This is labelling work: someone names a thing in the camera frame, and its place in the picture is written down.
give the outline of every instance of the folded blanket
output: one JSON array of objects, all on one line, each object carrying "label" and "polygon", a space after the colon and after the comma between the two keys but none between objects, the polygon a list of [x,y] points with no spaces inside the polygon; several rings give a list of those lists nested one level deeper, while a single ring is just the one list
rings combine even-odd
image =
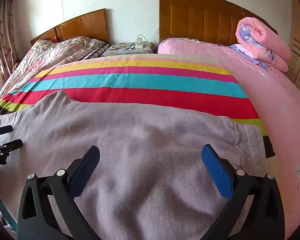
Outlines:
[{"label": "folded blanket", "polygon": [[249,57],[269,63],[281,71],[288,71],[286,60],[291,59],[290,49],[258,19],[245,17],[240,20],[235,35],[238,42],[251,53]]},{"label": "folded blanket", "polygon": [[255,65],[259,65],[260,67],[262,67],[264,70],[266,70],[269,73],[277,73],[278,75],[280,75],[282,73],[279,69],[277,69],[276,67],[273,67],[271,64],[253,59],[251,52],[248,51],[241,44],[233,44],[233,45],[229,46],[229,48],[235,50],[236,52],[238,52],[239,54],[244,56],[247,60],[251,61]]},{"label": "folded blanket", "polygon": [[[101,239],[200,239],[227,199],[201,160],[210,143],[234,168],[264,176],[266,157],[258,127],[180,108],[81,103],[58,91],[36,105],[0,115],[23,147],[0,166],[0,197],[14,219],[27,175],[49,176],[99,147],[100,163],[75,202]],[[52,209],[64,233],[56,203]],[[236,229],[249,210],[245,205]]]}]

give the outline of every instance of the yellow stripe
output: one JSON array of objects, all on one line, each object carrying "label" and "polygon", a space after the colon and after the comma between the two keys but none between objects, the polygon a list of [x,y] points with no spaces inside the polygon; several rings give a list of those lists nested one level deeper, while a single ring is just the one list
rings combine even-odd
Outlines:
[{"label": "yellow stripe", "polygon": [[166,60],[118,60],[118,61],[105,61],[105,62],[91,62],[91,63],[81,63],[70,66],[61,66],[51,69],[41,71],[35,77],[43,77],[45,75],[52,75],[57,73],[63,73],[73,70],[91,69],[91,68],[104,68],[104,67],[167,67],[167,68],[179,68],[179,69],[189,69],[204,71],[210,73],[217,73],[222,75],[231,75],[230,71],[224,67],[208,66],[203,64],[195,63],[185,63],[176,61],[166,61]]},{"label": "yellow stripe", "polygon": [[237,122],[237,123],[245,123],[245,124],[253,124],[256,125],[261,129],[262,136],[268,135],[266,132],[265,127],[263,126],[263,123],[260,119],[233,119],[231,118],[232,121]]},{"label": "yellow stripe", "polygon": [[0,106],[10,112],[17,112],[17,111],[21,111],[31,105],[25,105],[25,104],[21,104],[21,103],[15,104],[10,101],[6,102],[5,100],[0,99]]}]

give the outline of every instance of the pink bedsheet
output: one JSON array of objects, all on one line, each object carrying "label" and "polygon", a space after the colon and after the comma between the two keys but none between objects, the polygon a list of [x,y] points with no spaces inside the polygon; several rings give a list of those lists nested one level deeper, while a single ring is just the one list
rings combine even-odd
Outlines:
[{"label": "pink bedsheet", "polygon": [[300,223],[300,92],[279,70],[267,72],[231,48],[185,39],[168,39],[158,54],[219,59],[251,100],[276,154],[286,223],[286,239]]}]

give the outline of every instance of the red stripe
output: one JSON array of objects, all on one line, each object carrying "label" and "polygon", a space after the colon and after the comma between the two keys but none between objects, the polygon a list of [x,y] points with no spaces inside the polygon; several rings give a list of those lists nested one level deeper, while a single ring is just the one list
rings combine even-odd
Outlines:
[{"label": "red stripe", "polygon": [[235,78],[231,75],[222,75],[211,72],[180,69],[180,68],[164,68],[164,67],[106,67],[106,68],[90,68],[90,69],[80,69],[72,70],[62,73],[56,73],[51,75],[45,75],[43,77],[33,78],[31,82],[50,80],[63,77],[72,76],[84,76],[84,75],[96,75],[96,74],[111,74],[111,73],[134,73],[134,74],[161,74],[161,75],[172,75],[172,76],[184,76],[184,77],[197,77],[212,80],[219,80],[224,82],[238,83]]},{"label": "red stripe", "polygon": [[8,93],[8,94],[5,94],[1,99],[8,102],[8,101],[12,100],[13,97],[14,97],[14,95]]},{"label": "red stripe", "polygon": [[[12,103],[36,104],[41,98],[59,90],[18,92]],[[259,118],[252,103],[247,98],[169,90],[129,89],[129,88],[79,88],[64,89],[66,94],[80,102],[87,103],[137,103],[172,106],[191,109],[235,119]]]}]

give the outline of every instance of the blue gripper pad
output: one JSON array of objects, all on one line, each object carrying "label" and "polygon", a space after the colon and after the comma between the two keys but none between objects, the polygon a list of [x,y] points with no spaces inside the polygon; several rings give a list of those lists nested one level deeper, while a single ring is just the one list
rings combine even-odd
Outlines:
[{"label": "blue gripper pad", "polygon": [[99,161],[100,151],[96,146],[91,146],[88,152],[81,159],[73,161],[73,164],[77,162],[80,163],[80,165],[77,167],[77,170],[69,181],[71,199],[81,196]]},{"label": "blue gripper pad", "polygon": [[202,148],[201,158],[221,196],[226,197],[228,201],[231,200],[233,196],[233,182],[220,162],[222,159],[209,144]]}]

